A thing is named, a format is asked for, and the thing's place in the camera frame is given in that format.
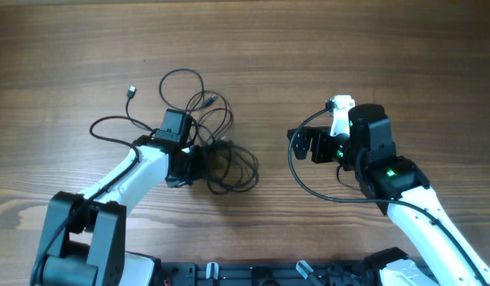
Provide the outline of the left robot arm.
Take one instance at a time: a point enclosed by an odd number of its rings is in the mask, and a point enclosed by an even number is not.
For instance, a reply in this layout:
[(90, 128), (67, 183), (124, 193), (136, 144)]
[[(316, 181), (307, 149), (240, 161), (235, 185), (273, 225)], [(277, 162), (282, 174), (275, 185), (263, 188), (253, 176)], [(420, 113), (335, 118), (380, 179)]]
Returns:
[(129, 144), (128, 156), (96, 184), (56, 193), (48, 204), (31, 285), (166, 285), (158, 258), (125, 251), (126, 219), (157, 184), (191, 185), (188, 113), (168, 109), (162, 125)]

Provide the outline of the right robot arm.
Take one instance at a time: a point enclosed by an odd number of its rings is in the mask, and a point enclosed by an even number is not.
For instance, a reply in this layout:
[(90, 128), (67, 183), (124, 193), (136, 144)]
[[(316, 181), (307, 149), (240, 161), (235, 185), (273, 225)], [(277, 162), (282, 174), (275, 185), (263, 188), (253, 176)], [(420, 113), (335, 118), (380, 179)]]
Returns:
[(363, 194), (408, 237), (440, 285), (490, 285), (490, 268), (452, 223), (412, 160), (396, 152), (391, 121), (377, 104), (328, 102), (329, 127), (302, 122), (287, 132), (289, 160), (312, 154), (352, 171)]

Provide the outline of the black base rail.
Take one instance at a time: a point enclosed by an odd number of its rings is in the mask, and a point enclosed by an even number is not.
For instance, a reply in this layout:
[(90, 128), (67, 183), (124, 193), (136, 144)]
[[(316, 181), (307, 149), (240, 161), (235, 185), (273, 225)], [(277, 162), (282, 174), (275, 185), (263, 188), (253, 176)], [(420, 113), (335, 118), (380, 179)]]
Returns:
[(363, 260), (329, 261), (327, 263), (272, 264), (195, 264), (156, 260), (151, 285), (223, 286), (223, 285), (383, 285), (380, 271), (395, 261), (411, 258), (393, 247), (373, 253)]

